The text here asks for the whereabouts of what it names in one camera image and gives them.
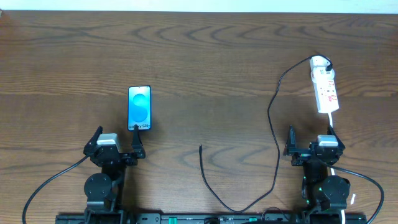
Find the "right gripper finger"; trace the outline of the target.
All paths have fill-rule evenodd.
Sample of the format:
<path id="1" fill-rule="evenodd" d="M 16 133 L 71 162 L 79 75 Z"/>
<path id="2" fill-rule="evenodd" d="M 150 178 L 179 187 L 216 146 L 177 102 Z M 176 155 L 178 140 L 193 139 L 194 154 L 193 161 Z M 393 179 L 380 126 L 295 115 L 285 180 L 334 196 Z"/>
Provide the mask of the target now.
<path id="1" fill-rule="evenodd" d="M 295 139 L 295 131 L 292 125 L 289 126 L 287 142 L 285 144 L 285 152 L 296 152 L 297 143 Z"/>
<path id="2" fill-rule="evenodd" d="M 345 148 L 345 145 L 342 143 L 340 138 L 337 136 L 337 134 L 335 133 L 335 130 L 333 129 L 333 127 L 331 125 L 329 125 L 327 133 L 328 133 L 329 136 L 333 136 L 334 137 L 333 140 L 336 142 L 335 146 L 338 149 L 344 149 Z"/>

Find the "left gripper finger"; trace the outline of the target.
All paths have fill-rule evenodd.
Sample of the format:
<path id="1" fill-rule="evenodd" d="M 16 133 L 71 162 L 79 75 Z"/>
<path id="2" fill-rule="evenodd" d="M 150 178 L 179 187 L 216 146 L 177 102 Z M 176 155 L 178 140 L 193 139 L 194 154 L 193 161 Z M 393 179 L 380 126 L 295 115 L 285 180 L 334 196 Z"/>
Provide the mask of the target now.
<path id="1" fill-rule="evenodd" d="M 134 125 L 131 147 L 136 156 L 144 156 L 145 155 L 145 149 L 144 149 L 143 143 L 139 136 L 139 127 L 136 124 Z"/>
<path id="2" fill-rule="evenodd" d="M 97 147 L 97 140 L 99 136 L 103 133 L 103 127 L 98 126 L 97 130 L 95 131 L 94 135 L 91 137 L 91 139 L 86 143 L 86 145 L 83 148 L 84 153 L 94 153 L 96 151 Z"/>

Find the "blue Galaxy smartphone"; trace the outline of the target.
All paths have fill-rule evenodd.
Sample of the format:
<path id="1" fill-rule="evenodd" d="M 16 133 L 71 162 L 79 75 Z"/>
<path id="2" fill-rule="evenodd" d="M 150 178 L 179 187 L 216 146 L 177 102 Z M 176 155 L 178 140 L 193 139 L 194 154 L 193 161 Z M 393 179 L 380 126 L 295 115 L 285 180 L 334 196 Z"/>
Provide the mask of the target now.
<path id="1" fill-rule="evenodd" d="M 127 128 L 133 131 L 135 126 L 140 130 L 148 130 L 152 123 L 151 88 L 146 86 L 130 86 L 128 88 Z"/>

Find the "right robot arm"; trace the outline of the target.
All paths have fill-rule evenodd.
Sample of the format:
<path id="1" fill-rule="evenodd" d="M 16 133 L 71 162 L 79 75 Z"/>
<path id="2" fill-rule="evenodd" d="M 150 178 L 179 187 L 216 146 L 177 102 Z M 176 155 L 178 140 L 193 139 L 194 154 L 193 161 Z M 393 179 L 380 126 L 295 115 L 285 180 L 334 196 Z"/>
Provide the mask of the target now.
<path id="1" fill-rule="evenodd" d="M 304 171 L 302 197 L 307 201 L 307 208 L 300 215 L 304 223 L 345 222 L 341 212 L 347 208 L 350 182 L 328 173 L 344 149 L 345 145 L 331 126 L 326 135 L 319 135 L 307 148 L 297 146 L 294 129 L 289 127 L 284 155 L 291 156 L 291 164 Z"/>

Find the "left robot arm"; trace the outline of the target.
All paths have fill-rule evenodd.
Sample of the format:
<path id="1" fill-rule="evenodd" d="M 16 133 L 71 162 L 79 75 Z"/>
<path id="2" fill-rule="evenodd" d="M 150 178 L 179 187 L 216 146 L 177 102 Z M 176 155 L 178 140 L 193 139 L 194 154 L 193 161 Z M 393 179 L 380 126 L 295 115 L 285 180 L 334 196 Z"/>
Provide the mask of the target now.
<path id="1" fill-rule="evenodd" d="M 123 187 L 128 166 L 137 165 L 146 152 L 139 137 L 139 127 L 133 128 L 132 151 L 119 152 L 116 133 L 104 134 L 100 126 L 84 146 L 84 155 L 101 168 L 88 177 L 84 185 L 87 196 L 85 223 L 134 223 L 135 218 L 122 208 Z"/>

